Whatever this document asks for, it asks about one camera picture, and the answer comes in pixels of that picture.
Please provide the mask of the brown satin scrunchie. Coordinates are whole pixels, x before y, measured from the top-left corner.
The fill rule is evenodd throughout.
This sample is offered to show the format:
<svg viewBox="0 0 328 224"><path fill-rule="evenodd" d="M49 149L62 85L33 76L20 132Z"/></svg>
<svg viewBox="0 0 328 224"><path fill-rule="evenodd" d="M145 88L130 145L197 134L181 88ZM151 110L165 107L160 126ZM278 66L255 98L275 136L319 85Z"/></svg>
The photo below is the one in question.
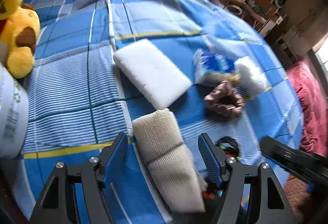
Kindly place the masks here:
<svg viewBox="0 0 328 224"><path fill-rule="evenodd" d="M204 97L206 107L224 118L237 118L243 113L244 100L228 80L218 84Z"/></svg>

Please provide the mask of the white plastic canister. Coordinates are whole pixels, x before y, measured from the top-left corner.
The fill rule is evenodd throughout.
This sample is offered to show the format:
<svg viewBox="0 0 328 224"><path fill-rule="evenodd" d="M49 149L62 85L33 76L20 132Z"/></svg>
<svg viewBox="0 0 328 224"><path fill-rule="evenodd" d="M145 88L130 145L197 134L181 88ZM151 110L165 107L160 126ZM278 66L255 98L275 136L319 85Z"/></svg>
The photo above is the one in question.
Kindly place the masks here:
<svg viewBox="0 0 328 224"><path fill-rule="evenodd" d="M26 90L1 65L1 158L15 158L21 151L27 133L29 102Z"/></svg>

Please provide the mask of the yellow plush bear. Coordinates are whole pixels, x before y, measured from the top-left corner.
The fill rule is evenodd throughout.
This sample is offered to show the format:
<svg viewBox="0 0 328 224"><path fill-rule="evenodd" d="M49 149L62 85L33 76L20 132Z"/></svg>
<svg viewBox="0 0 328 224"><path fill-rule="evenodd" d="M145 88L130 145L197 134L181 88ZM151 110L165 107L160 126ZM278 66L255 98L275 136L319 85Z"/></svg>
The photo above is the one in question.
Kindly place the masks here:
<svg viewBox="0 0 328 224"><path fill-rule="evenodd" d="M1 1L1 63L15 78L24 78L34 66L40 20L23 0Z"/></svg>

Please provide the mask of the blue tissue packet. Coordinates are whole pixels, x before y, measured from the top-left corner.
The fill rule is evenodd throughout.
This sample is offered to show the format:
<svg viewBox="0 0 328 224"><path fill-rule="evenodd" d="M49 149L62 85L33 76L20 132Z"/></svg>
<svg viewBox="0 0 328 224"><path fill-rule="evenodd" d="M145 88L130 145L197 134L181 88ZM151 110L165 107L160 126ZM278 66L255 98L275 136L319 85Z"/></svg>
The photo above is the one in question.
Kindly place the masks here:
<svg viewBox="0 0 328 224"><path fill-rule="evenodd" d="M224 55L198 48L193 64L196 84L216 86L224 80L237 85L241 82L234 61Z"/></svg>

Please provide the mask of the blue plaid bedsheet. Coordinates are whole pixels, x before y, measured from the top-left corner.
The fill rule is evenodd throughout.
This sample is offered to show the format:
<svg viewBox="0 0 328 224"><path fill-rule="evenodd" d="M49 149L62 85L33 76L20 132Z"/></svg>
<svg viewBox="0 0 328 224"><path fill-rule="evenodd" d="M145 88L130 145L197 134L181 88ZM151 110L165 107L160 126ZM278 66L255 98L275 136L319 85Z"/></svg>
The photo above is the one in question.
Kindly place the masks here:
<svg viewBox="0 0 328 224"><path fill-rule="evenodd" d="M188 77L197 49L232 59L250 57L267 77L266 89L247 99L243 115L221 121L208 112L206 86L191 86L170 110L200 173L205 132L216 141L234 137L246 164L262 161L257 142L273 137L298 148L300 103L276 55L246 22L208 0L26 0L41 21L32 72L22 80L30 111L22 153L1 166L13 196L30 217L57 162L80 164L99 154L152 105L114 66L113 53L148 39Z"/></svg>

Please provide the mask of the pink quilted blanket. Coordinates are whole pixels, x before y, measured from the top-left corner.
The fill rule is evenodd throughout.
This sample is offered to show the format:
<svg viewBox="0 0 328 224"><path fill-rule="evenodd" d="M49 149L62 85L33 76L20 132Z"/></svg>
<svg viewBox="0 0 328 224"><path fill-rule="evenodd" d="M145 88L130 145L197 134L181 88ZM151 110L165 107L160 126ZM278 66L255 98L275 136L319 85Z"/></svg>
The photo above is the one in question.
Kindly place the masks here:
<svg viewBox="0 0 328 224"><path fill-rule="evenodd" d="M287 75L300 101L304 124L300 149L327 155L327 102L306 59L296 61Z"/></svg>

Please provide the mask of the black beaded braid hairpiece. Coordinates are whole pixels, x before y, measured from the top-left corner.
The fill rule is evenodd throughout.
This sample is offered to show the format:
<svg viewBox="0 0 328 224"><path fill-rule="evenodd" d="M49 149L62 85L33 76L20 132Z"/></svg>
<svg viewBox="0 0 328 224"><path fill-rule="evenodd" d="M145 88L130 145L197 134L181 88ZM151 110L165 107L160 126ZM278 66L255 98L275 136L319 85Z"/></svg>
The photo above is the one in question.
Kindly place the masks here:
<svg viewBox="0 0 328 224"><path fill-rule="evenodd" d="M202 197L213 200L215 196L222 195L222 190L230 177L226 159L232 158L238 161L240 149L237 141L232 137L224 136L217 142L212 142L206 133L200 134L198 149L207 171L207 176L205 177L207 186L202 191Z"/></svg>

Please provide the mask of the beige knit cloth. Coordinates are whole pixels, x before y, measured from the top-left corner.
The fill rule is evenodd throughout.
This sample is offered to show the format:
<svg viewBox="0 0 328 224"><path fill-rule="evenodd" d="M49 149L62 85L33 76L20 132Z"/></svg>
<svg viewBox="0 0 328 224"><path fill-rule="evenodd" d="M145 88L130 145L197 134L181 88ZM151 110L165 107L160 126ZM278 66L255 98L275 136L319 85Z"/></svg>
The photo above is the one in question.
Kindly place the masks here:
<svg viewBox="0 0 328 224"><path fill-rule="evenodd" d="M132 127L144 163L170 210L204 212L202 191L207 184L194 166L173 112L157 110L133 120Z"/></svg>

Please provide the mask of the white sponge block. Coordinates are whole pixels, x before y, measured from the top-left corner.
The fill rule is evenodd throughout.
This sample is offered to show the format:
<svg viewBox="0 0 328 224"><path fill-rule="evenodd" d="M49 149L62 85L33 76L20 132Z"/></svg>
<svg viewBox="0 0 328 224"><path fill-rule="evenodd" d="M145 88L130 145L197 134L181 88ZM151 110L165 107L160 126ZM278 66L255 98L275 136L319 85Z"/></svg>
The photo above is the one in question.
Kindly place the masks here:
<svg viewBox="0 0 328 224"><path fill-rule="evenodd" d="M113 60L156 110L168 108L192 86L191 79L148 39L115 51Z"/></svg>

